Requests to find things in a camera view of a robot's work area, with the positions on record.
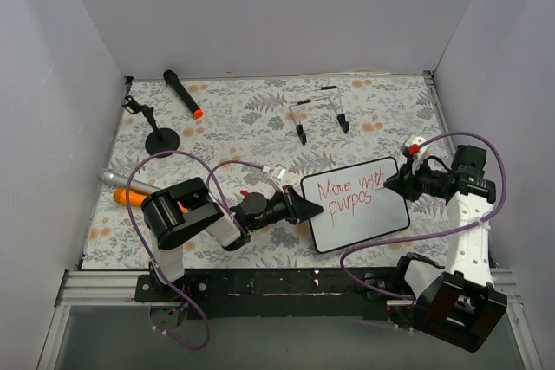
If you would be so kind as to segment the black framed whiteboard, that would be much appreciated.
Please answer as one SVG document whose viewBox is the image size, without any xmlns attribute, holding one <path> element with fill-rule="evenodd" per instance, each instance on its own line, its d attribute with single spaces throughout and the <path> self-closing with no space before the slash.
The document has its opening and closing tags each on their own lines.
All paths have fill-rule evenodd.
<svg viewBox="0 0 555 370">
<path fill-rule="evenodd" d="M 313 217 L 310 231 L 319 253 L 405 230 L 410 226 L 406 201 L 385 188 L 398 173 L 394 158 L 374 159 L 300 180 L 305 199 L 323 207 Z"/>
</svg>

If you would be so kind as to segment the black round microphone stand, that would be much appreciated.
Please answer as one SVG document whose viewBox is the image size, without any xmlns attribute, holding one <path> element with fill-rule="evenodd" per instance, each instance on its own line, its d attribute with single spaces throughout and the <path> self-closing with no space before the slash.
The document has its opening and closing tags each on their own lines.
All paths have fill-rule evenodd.
<svg viewBox="0 0 555 370">
<path fill-rule="evenodd" d="M 173 129 L 158 126 L 154 117 L 154 107 L 140 104 L 131 95 L 124 97 L 121 106 L 130 114 L 142 114 L 152 128 L 152 132 L 145 139 L 145 149 L 149 155 L 179 148 L 179 135 Z"/>
</svg>

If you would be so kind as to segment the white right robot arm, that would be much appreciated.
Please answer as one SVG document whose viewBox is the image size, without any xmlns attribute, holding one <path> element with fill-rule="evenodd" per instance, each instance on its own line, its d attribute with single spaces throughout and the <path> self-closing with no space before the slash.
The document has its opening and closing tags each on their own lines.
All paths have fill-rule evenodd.
<svg viewBox="0 0 555 370">
<path fill-rule="evenodd" d="M 450 227 L 447 262 L 440 266 L 428 257 L 409 252 L 397 263 L 394 292 L 415 303 L 402 319 L 468 352 L 477 352 L 506 312 L 507 298 L 493 285 L 488 262 L 489 223 L 496 185 L 485 179 L 486 150 L 458 146 L 447 169 L 432 169 L 432 158 L 419 136 L 402 148 L 406 162 L 387 179 L 385 187 L 414 202 L 422 195 L 445 201 Z"/>
</svg>

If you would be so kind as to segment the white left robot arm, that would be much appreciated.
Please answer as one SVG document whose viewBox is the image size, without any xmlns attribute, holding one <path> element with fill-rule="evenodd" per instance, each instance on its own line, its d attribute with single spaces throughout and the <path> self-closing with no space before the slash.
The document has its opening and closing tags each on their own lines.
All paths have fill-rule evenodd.
<svg viewBox="0 0 555 370">
<path fill-rule="evenodd" d="M 185 243 L 206 232 L 226 251 L 251 241 L 251 233 L 285 221 L 300 224 L 324 213 L 290 185 L 277 187 L 271 198 L 248 192 L 226 209 L 199 178 L 150 194 L 141 203 L 145 225 L 153 244 L 149 269 L 156 276 L 154 289 L 165 300 L 178 299 L 185 288 L 181 251 Z"/>
</svg>

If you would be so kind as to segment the black whiteboard easel stand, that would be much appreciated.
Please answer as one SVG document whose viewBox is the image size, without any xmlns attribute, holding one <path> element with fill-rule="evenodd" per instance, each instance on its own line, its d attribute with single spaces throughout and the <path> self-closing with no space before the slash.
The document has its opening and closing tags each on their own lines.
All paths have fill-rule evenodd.
<svg viewBox="0 0 555 370">
<path fill-rule="evenodd" d="M 337 85 L 298 90 L 294 93 L 293 100 L 288 102 L 288 109 L 302 146 L 307 144 L 307 135 L 304 129 L 305 119 L 302 114 L 308 113 L 308 110 L 312 108 L 317 111 L 317 116 L 321 116 L 324 111 L 327 111 L 330 113 L 329 119 L 335 120 L 344 133 L 350 131 L 347 115 L 343 108 L 342 93 Z"/>
</svg>

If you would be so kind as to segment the floral patterned table mat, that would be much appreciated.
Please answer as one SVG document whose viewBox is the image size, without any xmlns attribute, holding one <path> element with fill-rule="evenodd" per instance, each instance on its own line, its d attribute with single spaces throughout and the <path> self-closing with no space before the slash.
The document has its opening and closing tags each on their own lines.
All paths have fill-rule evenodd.
<svg viewBox="0 0 555 370">
<path fill-rule="evenodd" d="M 382 157 L 404 158 L 401 143 L 411 134 L 425 138 L 441 133 L 433 96 L 419 76 L 349 76 L 309 79 L 246 79 L 182 81 L 204 111 L 198 120 L 164 81 L 134 81 L 130 94 L 141 104 L 154 107 L 162 127 L 180 135 L 180 149 L 195 154 L 209 166 L 226 160 L 274 167 L 284 165 L 286 183 L 299 191 L 299 180 L 313 172 L 347 166 Z M 288 102 L 298 90 L 337 85 L 350 131 L 330 120 L 330 113 L 317 116 L 314 108 L 303 113 L 308 142 L 302 146 L 291 119 Z M 129 173 L 147 153 L 144 141 L 151 131 L 142 114 L 123 112 L 114 140 L 109 168 Z M 159 188 L 189 177 L 206 179 L 205 168 L 193 159 L 173 155 L 150 161 L 135 176 Z M 240 191 L 273 194 L 267 177 L 256 168 L 230 164 L 217 170 L 228 204 L 239 202 Z M 103 186 L 92 216 L 88 239 L 79 263 L 81 269 L 145 269 L 148 255 L 130 223 L 127 209 L 113 200 L 114 191 Z M 408 203 L 410 226 L 387 238 L 433 233 L 447 229 L 445 203 L 423 196 Z M 394 243 L 359 251 L 348 257 L 349 266 L 395 266 L 406 252 L 429 256 L 444 263 L 446 239 Z M 183 249 L 187 268 L 315 268 L 339 266 L 344 250 L 319 254 L 308 223 L 280 222 L 255 230 L 251 242 L 228 252 L 205 232 Z"/>
</svg>

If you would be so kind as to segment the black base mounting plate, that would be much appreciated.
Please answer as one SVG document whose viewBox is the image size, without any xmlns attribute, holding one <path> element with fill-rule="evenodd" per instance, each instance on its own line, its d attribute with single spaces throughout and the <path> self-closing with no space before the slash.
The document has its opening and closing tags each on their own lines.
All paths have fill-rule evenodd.
<svg viewBox="0 0 555 370">
<path fill-rule="evenodd" d="M 189 269 L 174 284 L 207 317 L 359 317 L 386 321 L 386 297 L 339 268 Z"/>
</svg>

